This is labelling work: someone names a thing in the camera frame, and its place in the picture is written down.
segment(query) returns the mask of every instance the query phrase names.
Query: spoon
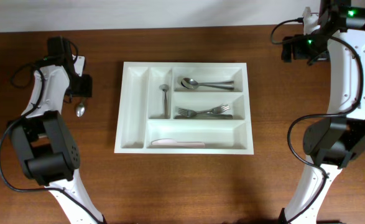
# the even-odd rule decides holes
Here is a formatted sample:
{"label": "spoon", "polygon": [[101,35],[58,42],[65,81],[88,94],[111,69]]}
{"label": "spoon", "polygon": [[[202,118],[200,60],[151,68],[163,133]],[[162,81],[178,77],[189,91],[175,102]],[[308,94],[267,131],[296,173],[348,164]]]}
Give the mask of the spoon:
{"label": "spoon", "polygon": [[82,98],[81,99],[81,102],[77,105],[77,107],[76,107],[76,115],[78,116],[78,117],[81,117],[81,116],[83,116],[83,114],[84,114],[84,112],[85,112],[85,105],[84,105],[84,102],[85,102],[85,100],[86,100],[87,98]]}
{"label": "spoon", "polygon": [[164,118],[167,119],[167,116],[169,115],[169,106],[167,103],[167,91],[170,89],[170,87],[167,84],[163,84],[159,86],[159,88],[164,92]]}
{"label": "spoon", "polygon": [[196,90],[199,86],[208,86],[213,88],[220,88],[223,90],[234,90],[234,87],[228,87],[228,86],[218,86],[218,85],[227,85],[232,84],[233,80],[223,81],[223,82],[209,82],[209,83],[198,83],[192,78],[183,78],[181,81],[181,85],[185,88],[188,88],[190,90]]}

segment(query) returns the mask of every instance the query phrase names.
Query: wooden table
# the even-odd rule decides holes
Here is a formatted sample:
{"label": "wooden table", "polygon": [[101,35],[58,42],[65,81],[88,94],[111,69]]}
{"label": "wooden table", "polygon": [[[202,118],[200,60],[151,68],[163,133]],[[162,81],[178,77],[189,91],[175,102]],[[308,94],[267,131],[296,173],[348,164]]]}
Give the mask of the wooden table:
{"label": "wooden table", "polygon": [[[286,143],[290,123],[324,113],[330,95],[330,64],[307,67],[283,63],[281,47],[269,42],[272,26],[189,29],[84,30],[0,34],[0,136],[7,121],[22,113],[31,88],[18,90],[8,79],[22,64],[46,54],[48,37],[71,39],[86,56],[94,81],[83,117],[75,105],[62,116],[81,152],[81,178],[109,223],[232,223],[276,219],[300,180],[303,164]],[[301,26],[277,34],[299,34]],[[249,71],[254,156],[114,154],[122,64],[135,62],[244,62]],[[20,81],[27,80],[21,74]],[[293,144],[300,155],[300,123]],[[7,140],[4,172],[18,187],[36,187],[22,174]],[[365,153],[332,185],[318,220],[365,223]],[[19,194],[0,180],[0,223],[67,223],[49,193]]]}

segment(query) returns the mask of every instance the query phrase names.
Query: metal fork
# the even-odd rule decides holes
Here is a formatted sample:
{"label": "metal fork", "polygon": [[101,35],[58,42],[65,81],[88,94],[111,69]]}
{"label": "metal fork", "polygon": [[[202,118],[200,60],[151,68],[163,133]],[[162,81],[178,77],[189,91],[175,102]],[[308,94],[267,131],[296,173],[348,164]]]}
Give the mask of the metal fork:
{"label": "metal fork", "polygon": [[213,114],[213,113],[198,113],[194,110],[187,110],[187,109],[183,109],[183,108],[178,108],[177,112],[178,112],[178,114],[180,114],[182,116],[186,116],[187,118],[195,117],[198,114],[204,114],[204,115],[208,115],[208,116],[219,116],[219,117],[222,117],[222,115],[225,115],[225,114]]}
{"label": "metal fork", "polygon": [[230,109],[231,109],[231,107],[229,105],[221,105],[221,106],[217,106],[212,109],[209,109],[209,110],[197,111],[197,113],[221,114]]}
{"label": "metal fork", "polygon": [[231,114],[198,114],[197,116],[194,116],[192,118],[189,118],[187,116],[178,115],[175,116],[174,119],[233,119],[233,115]]}

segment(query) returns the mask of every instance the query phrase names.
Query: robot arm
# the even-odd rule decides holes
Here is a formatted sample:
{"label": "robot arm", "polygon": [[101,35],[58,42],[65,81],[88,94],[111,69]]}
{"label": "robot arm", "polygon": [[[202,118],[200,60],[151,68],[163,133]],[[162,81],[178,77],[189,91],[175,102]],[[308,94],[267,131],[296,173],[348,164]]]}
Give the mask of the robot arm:
{"label": "robot arm", "polygon": [[[42,99],[37,109],[12,129],[11,141],[27,178],[46,188],[63,189],[80,204],[50,190],[70,223],[106,223],[84,188],[78,169],[79,150],[60,116],[65,94],[91,96],[91,78],[82,75],[85,58],[72,55],[68,41],[61,37],[49,39],[48,48],[49,56],[35,63],[45,79]],[[34,77],[32,96],[23,114],[39,99],[42,77],[38,71]]]}
{"label": "robot arm", "polygon": [[351,7],[348,1],[344,4],[322,1],[320,17],[307,8],[303,21],[305,35],[332,35],[354,47],[364,68],[363,89],[360,94],[358,63],[346,46],[326,39],[303,40],[284,46],[282,58],[285,61],[291,60],[291,56],[286,58],[289,52],[293,53],[294,59],[309,59],[310,65],[316,61],[331,61],[328,114],[348,111],[357,101],[360,105],[346,116],[325,118],[306,130],[303,141],[306,160],[323,168],[328,178],[324,179],[320,169],[305,166],[292,200],[280,214],[279,223],[315,224],[321,204],[337,175],[365,150],[365,9]]}

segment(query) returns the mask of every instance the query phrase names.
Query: white cutlery tray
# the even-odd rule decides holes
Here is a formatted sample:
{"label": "white cutlery tray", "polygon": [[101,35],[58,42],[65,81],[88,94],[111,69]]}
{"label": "white cutlery tray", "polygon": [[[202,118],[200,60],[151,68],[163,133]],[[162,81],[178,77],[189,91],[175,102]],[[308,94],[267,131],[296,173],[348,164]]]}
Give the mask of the white cutlery tray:
{"label": "white cutlery tray", "polygon": [[[234,80],[234,90],[200,86],[188,90],[183,78],[197,82]],[[168,84],[169,114],[164,115]],[[115,153],[156,154],[254,154],[249,87],[245,63],[125,62]],[[229,104],[223,114],[233,119],[174,119],[177,108],[195,111]],[[152,141],[203,142],[204,149],[153,146]]]}

